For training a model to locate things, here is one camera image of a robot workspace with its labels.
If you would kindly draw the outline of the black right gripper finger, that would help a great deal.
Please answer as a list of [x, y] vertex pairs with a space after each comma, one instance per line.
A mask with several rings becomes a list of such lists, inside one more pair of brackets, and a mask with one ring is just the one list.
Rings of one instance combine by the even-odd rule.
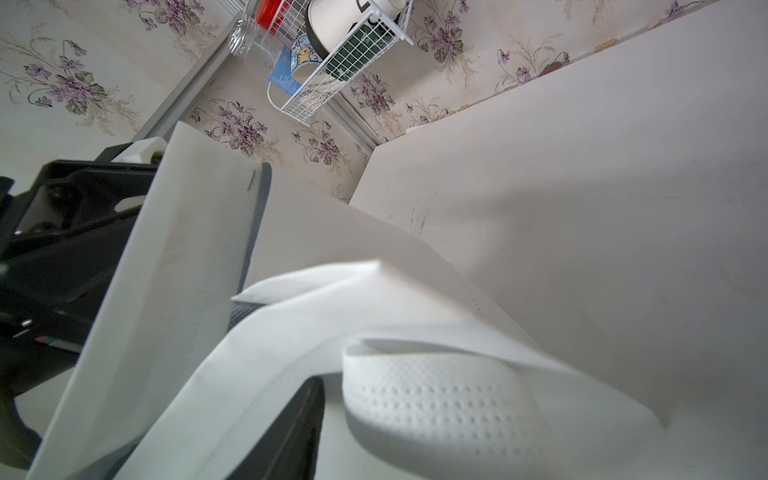
[[320, 377], [311, 377], [229, 479], [313, 479], [324, 412], [324, 382]]

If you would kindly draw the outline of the white insulated delivery bag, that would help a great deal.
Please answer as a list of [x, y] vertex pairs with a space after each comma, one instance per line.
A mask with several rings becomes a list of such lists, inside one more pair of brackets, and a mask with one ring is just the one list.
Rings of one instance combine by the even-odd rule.
[[328, 479], [616, 478], [646, 406], [415, 236], [178, 123], [32, 479], [224, 479], [327, 376]]

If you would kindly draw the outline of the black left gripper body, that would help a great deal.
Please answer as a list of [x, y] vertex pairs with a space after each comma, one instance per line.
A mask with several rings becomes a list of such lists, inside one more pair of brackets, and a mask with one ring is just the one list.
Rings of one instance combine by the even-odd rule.
[[18, 396], [72, 367], [148, 193], [154, 165], [56, 160], [30, 189], [1, 180], [1, 388]]

